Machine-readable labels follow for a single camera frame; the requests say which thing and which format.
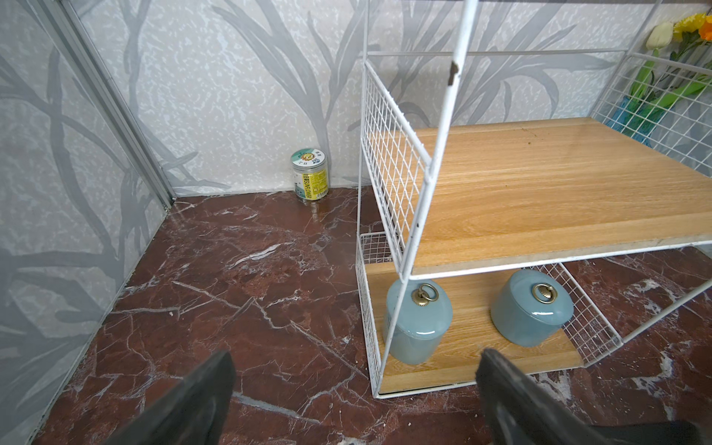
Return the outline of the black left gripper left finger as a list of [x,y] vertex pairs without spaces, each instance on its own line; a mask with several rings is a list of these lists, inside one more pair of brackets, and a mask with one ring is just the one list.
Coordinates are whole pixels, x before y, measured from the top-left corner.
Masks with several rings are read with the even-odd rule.
[[235,384],[226,350],[215,352],[107,444],[217,444]]

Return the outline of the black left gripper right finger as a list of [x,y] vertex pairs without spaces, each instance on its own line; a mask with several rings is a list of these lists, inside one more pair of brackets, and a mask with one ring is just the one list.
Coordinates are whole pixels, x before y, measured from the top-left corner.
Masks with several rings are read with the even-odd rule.
[[677,420],[631,426],[583,423],[495,349],[476,382],[493,444],[699,444],[701,429]]

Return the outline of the blue-grey tea canister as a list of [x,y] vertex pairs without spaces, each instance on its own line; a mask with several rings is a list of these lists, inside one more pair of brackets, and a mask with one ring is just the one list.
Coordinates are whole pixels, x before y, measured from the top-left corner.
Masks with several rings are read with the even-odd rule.
[[451,326],[454,310],[446,291],[433,280],[412,280],[404,293],[389,354],[407,365],[429,359]]
[[569,293],[554,278],[535,270],[515,272],[491,304],[500,334],[526,348],[539,346],[574,314]]

